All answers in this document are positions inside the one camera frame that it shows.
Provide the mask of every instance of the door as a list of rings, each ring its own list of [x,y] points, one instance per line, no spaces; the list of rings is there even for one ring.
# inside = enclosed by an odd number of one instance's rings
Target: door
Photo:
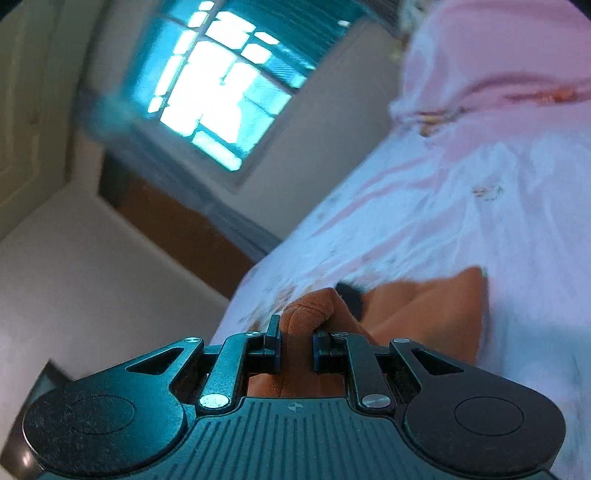
[[[70,114],[104,0],[24,0],[0,22],[0,239],[64,184]]]

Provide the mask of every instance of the triangular cutout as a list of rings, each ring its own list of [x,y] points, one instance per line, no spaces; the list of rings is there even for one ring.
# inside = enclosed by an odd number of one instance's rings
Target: triangular cutout
[[[183,350],[184,348],[180,347],[171,348],[158,355],[151,356],[140,363],[131,365],[126,370],[134,374],[161,375],[166,372],[168,367],[173,364]]]
[[[413,350],[413,355],[431,375],[461,374],[464,371],[460,367],[456,367],[435,355],[427,353],[425,350],[417,348]]]

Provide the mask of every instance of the pink bedsheet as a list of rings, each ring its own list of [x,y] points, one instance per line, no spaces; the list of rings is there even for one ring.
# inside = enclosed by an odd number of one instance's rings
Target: pink bedsheet
[[[560,87],[572,102],[530,96]],[[212,342],[341,280],[481,265],[479,365],[558,404],[553,471],[590,479],[590,99],[591,22],[567,0],[446,0],[413,39],[397,128],[243,279]],[[470,111],[419,134],[415,112],[458,107]]]

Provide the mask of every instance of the orange towel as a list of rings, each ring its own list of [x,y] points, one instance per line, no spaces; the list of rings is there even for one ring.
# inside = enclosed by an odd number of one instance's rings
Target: orange towel
[[[445,355],[474,364],[479,346],[485,279],[478,267],[452,278],[381,285],[363,297],[363,318],[357,322],[332,288],[318,290],[291,303],[281,315],[281,373],[257,375],[249,382],[251,397],[332,397],[344,394],[340,375],[312,370],[312,333],[365,335],[387,346],[410,338]]]

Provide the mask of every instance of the metal screw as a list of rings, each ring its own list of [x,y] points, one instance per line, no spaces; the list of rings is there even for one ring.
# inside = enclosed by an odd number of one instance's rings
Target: metal screw
[[[386,395],[372,393],[364,396],[361,403],[367,408],[384,408],[390,405],[391,400]]]
[[[219,393],[210,393],[199,399],[199,404],[205,408],[222,408],[230,403],[230,399]]]

